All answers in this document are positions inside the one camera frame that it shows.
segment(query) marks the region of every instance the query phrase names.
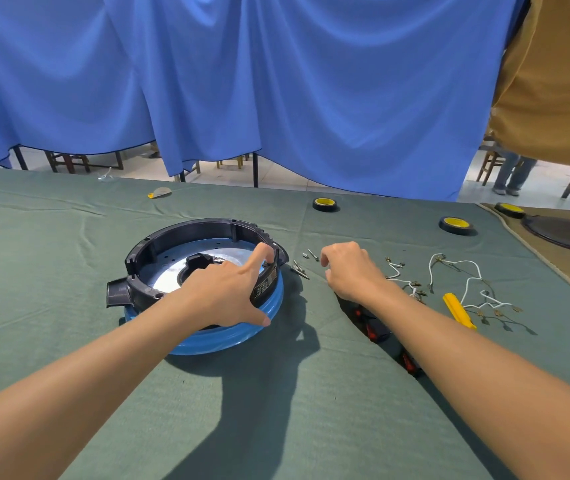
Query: blue jeans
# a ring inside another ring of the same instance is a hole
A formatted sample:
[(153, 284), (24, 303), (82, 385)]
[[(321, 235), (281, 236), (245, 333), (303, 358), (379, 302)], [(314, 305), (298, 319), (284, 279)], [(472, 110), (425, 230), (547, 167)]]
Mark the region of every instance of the blue jeans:
[[(504, 190), (507, 187), (513, 190), (520, 190), (529, 176), (529, 172), (535, 167), (537, 160), (521, 157), (517, 153), (508, 152), (506, 150), (501, 150), (498, 153), (505, 159), (505, 162), (500, 167), (500, 171), (496, 177), (496, 183), (494, 183), (493, 187), (498, 190)], [(516, 168), (519, 161), (522, 161), (522, 164)]]

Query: hand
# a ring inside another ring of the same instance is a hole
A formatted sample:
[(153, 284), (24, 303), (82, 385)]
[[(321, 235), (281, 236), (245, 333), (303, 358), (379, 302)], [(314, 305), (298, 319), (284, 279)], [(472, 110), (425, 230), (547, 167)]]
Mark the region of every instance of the hand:
[(369, 258), (366, 250), (356, 242), (341, 242), (321, 250), (321, 266), (325, 271), (329, 287), (343, 299), (367, 307), (372, 296), (384, 293), (392, 283)]
[(268, 326), (270, 319), (249, 301), (264, 261), (272, 263), (273, 248), (260, 242), (243, 266), (232, 262), (210, 264), (197, 269), (183, 286), (159, 302), (189, 310), (190, 319), (205, 328), (209, 325), (232, 326), (240, 322)]

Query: person's legs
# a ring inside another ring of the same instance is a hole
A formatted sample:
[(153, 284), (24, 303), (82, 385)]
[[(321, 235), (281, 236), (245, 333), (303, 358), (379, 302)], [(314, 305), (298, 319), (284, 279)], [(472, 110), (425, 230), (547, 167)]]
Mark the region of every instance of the person's legs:
[(505, 189), (507, 188), (507, 179), (511, 175), (511, 171), (517, 165), (520, 156), (514, 152), (508, 152), (506, 150), (500, 150), (498, 154), (505, 159), (505, 162), (500, 167), (498, 176), (493, 185), (493, 191), (497, 194), (504, 195)]
[(536, 166), (537, 160), (528, 157), (520, 158), (522, 163), (516, 167), (507, 185), (507, 192), (510, 194), (514, 194), (514, 191), (516, 191), (516, 195), (518, 194), (518, 191), (522, 188), (525, 180), (529, 176), (531, 169)]

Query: black plastic ring housing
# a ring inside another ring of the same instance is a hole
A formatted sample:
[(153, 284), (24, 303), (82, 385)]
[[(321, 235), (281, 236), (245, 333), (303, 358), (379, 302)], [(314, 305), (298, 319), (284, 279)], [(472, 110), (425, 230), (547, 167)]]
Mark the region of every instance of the black plastic ring housing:
[(259, 307), (269, 298), (279, 279), (280, 267), (289, 261), (287, 252), (256, 224), (235, 219), (197, 219), (166, 227), (148, 235), (129, 251), (125, 259), (128, 275), (107, 283), (107, 307), (133, 306), (141, 313), (165, 293), (155, 290), (140, 279), (140, 270), (156, 263), (158, 255), (165, 251), (202, 239), (231, 239), (252, 244), (265, 242), (274, 249), (274, 261), (258, 276), (250, 296), (252, 305)]

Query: green tablecloth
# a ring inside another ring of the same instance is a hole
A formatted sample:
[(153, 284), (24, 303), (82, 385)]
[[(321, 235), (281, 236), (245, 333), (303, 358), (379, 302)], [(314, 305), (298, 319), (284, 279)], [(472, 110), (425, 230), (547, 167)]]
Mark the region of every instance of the green tablecloth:
[[(325, 214), (312, 209), (319, 194), (169, 184), (172, 195), (148, 199), (158, 186), (0, 170), (0, 390), (113, 330), (121, 310), (105, 309), (105, 284), (164, 226), (258, 223), (311, 280), (284, 273), (281, 311), (248, 342), (156, 367), (66, 479), (491, 478), (429, 387), (349, 322), (320, 265), (301, 257), (337, 241), (360, 242), (386, 272), (385, 256), (405, 262), (402, 276), (423, 285), (433, 253), (475, 260), (497, 297), (524, 310), (509, 317), (531, 331), (476, 318), (478, 332), (570, 383), (570, 286), (475, 205), (339, 195), (340, 212)], [(444, 215), (479, 235), (441, 231)], [(466, 274), (434, 273), (426, 302), (447, 313), (441, 297), (461, 296)]]

